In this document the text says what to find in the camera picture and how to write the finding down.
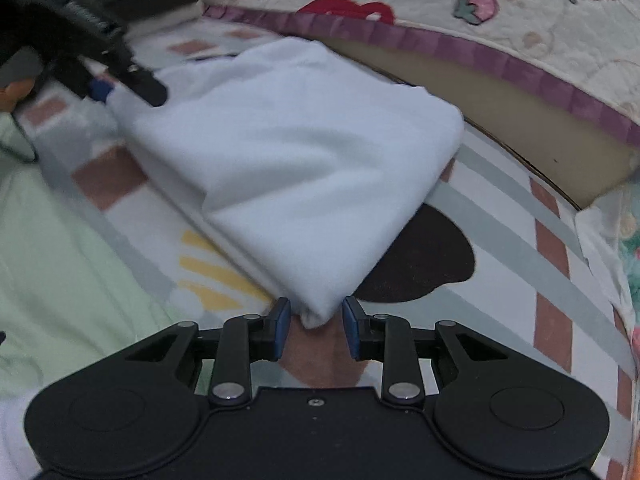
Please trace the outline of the white garment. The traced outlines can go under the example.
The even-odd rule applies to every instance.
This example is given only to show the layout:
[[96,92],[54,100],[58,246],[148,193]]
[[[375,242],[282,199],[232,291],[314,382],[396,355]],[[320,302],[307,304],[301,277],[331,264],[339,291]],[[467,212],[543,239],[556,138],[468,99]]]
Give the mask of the white garment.
[[329,321],[460,148],[464,120],[317,41],[288,37],[158,74],[167,102],[106,104],[150,180],[307,327]]

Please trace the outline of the light green cloth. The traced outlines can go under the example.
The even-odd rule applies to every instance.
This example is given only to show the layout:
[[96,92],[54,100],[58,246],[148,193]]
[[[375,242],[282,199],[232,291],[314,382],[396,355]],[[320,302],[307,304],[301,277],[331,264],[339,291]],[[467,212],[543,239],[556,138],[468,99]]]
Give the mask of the light green cloth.
[[33,393],[178,321],[1,116],[1,397]]

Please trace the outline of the floral quilted blanket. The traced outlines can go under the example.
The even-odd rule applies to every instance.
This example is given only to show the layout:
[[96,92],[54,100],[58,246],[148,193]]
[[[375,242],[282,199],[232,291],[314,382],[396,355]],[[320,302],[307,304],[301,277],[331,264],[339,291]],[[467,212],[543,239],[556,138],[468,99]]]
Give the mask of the floral quilted blanket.
[[575,217],[582,253],[639,350],[639,176],[598,197]]

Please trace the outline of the beige foam mattress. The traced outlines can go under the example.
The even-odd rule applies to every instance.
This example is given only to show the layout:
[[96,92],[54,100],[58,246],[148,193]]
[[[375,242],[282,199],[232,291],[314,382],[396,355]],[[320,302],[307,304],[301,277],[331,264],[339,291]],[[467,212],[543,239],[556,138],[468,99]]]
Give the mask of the beige foam mattress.
[[324,43],[382,74],[423,86],[459,107],[474,127],[579,207],[625,182],[639,167],[636,148],[510,82],[419,53],[341,39]]

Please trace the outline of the white strawberry bear quilt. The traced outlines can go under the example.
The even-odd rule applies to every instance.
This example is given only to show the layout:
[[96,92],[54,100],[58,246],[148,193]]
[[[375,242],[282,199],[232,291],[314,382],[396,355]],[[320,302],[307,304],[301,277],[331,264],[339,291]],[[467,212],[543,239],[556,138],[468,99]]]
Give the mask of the white strawberry bear quilt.
[[639,143],[639,0],[209,0],[215,18],[440,58]]

